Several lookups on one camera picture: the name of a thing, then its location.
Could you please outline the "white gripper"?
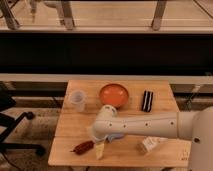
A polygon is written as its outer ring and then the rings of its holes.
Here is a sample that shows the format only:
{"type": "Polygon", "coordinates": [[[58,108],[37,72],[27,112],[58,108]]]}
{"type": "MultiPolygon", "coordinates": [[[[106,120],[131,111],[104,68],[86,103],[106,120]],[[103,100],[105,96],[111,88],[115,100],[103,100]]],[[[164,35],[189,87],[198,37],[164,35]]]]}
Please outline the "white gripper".
{"type": "Polygon", "coordinates": [[[103,157],[104,147],[105,147],[105,144],[103,142],[107,139],[107,137],[108,137],[108,133],[101,133],[95,130],[91,131],[91,138],[96,143],[95,153],[96,153],[97,159],[101,159],[103,157]]]}

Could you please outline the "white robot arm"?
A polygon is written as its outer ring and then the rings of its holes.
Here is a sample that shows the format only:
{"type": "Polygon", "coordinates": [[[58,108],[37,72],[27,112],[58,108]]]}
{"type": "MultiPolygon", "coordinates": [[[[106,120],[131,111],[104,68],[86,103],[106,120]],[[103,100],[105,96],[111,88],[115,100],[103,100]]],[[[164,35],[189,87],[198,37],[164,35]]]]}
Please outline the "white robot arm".
{"type": "Polygon", "coordinates": [[[190,140],[188,171],[213,171],[213,106],[199,112],[118,117],[114,107],[104,105],[91,132],[95,142],[114,133],[190,140]]]}

